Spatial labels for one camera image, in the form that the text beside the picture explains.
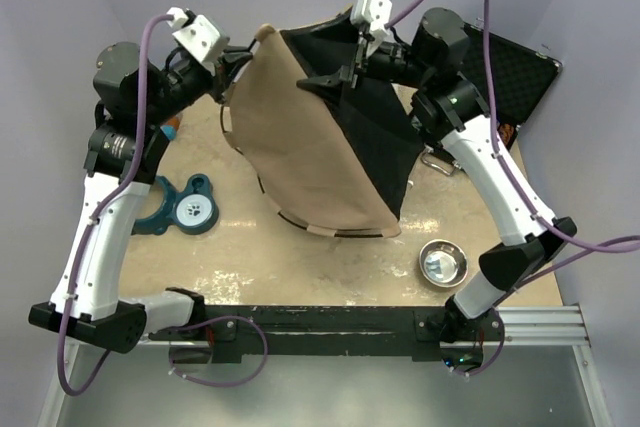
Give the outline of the tan black pet tent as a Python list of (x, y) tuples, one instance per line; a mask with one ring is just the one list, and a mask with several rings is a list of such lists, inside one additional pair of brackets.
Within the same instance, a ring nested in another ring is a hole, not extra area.
[(349, 13), (292, 29), (263, 25), (253, 59), (224, 94), (237, 146), (281, 209), (331, 229), (400, 234), (423, 143), (390, 81), (364, 79), (325, 100), (296, 86), (349, 64)]

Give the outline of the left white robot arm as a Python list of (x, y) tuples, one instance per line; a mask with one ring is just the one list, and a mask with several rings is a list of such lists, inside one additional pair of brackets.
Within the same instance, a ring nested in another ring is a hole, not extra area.
[(123, 300), (119, 279), (139, 209), (156, 180), (169, 139), (161, 127), (204, 95), (221, 100), (235, 74), (253, 57), (226, 47), (210, 68), (186, 47), (175, 47), (163, 67), (132, 42), (98, 56), (93, 87), (95, 129), (84, 161), (81, 217), (65, 270), (50, 299), (30, 308), (31, 325), (127, 353), (145, 334), (174, 329), (185, 339), (207, 327), (203, 297), (168, 288)]

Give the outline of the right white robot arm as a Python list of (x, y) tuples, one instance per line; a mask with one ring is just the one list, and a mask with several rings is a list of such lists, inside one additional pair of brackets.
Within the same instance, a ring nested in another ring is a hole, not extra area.
[(392, 207), (401, 205), (399, 186), (421, 144), (453, 156), (488, 207), (500, 241), (445, 305), (448, 333), (466, 340), (480, 329), (480, 317), (552, 260), (577, 228), (537, 197), (499, 138), (487, 96), (464, 73), (471, 42), (455, 12), (427, 10), (410, 43), (374, 47), (372, 40), (348, 13), (285, 34), (304, 71), (299, 87), (325, 102)]

